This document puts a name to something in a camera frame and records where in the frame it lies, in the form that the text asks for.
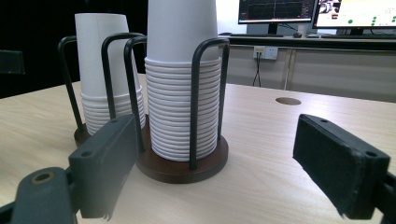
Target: wooden table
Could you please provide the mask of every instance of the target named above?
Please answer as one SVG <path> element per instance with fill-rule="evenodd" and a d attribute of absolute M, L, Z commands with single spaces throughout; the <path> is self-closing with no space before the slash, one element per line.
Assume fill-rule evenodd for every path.
<path fill-rule="evenodd" d="M 79 83 L 74 86 L 79 98 Z M 278 97 L 302 103 L 283 105 Z M 4 205 L 14 201 L 19 182 L 33 171 L 68 167 L 77 125 L 65 86 L 2 99 L 0 111 Z M 339 217 L 291 157 L 302 113 L 328 119 L 396 158 L 395 104 L 229 84 L 222 135 L 230 152 L 223 170 L 205 181 L 172 185 L 135 166 L 109 223 L 357 223 Z M 396 174 L 395 161 L 389 171 Z M 381 217 L 375 211 L 365 222 L 379 223 Z"/>

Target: stack of cups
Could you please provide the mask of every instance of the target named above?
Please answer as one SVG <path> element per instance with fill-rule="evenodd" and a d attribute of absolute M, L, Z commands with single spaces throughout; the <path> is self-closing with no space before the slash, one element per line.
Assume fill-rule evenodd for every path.
<path fill-rule="evenodd" d="M 76 33 L 78 42 L 78 63 L 81 81 L 81 102 L 87 130 L 96 133 L 110 120 L 101 48 L 104 40 L 117 33 L 128 33 L 124 15 L 105 13 L 76 14 Z M 108 59 L 117 117 L 132 113 L 123 60 L 123 50 L 127 40 L 117 40 L 108 47 Z M 133 58 L 134 82 L 139 106 L 140 125 L 146 123 L 142 87 L 137 78 Z"/>
<path fill-rule="evenodd" d="M 203 41 L 217 37 L 216 0 L 148 1 L 148 85 L 153 151 L 171 161 L 190 159 L 191 59 Z M 217 145 L 219 48 L 200 64 L 197 159 Z"/>

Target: monitor screen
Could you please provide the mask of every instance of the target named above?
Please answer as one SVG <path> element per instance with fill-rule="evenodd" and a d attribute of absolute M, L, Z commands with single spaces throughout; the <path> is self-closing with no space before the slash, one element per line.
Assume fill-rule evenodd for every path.
<path fill-rule="evenodd" d="M 239 24 L 311 22 L 315 0 L 239 0 Z"/>
<path fill-rule="evenodd" d="M 313 28 L 394 29 L 396 0 L 318 0 Z"/>

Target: power outlet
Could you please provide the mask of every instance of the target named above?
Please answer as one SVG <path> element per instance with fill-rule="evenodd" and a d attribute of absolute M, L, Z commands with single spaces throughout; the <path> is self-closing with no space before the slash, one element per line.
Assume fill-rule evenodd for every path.
<path fill-rule="evenodd" d="M 276 60 L 277 47 L 265 47 L 264 59 Z"/>
<path fill-rule="evenodd" d="M 264 59 L 264 54 L 265 54 L 265 46 L 254 46 L 253 58 L 257 58 L 257 56 L 260 55 L 260 58 Z"/>

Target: black cable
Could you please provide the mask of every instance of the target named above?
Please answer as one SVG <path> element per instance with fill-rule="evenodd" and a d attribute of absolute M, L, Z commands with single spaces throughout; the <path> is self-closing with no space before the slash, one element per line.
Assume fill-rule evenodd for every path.
<path fill-rule="evenodd" d="M 262 86 L 262 82 L 260 81 L 260 57 L 262 56 L 261 52 L 256 52 L 256 64 L 257 64 L 257 71 L 256 71 L 256 76 L 254 77 L 253 80 L 253 85 L 256 83 L 256 78 L 258 77 L 259 80 L 259 87 Z"/>

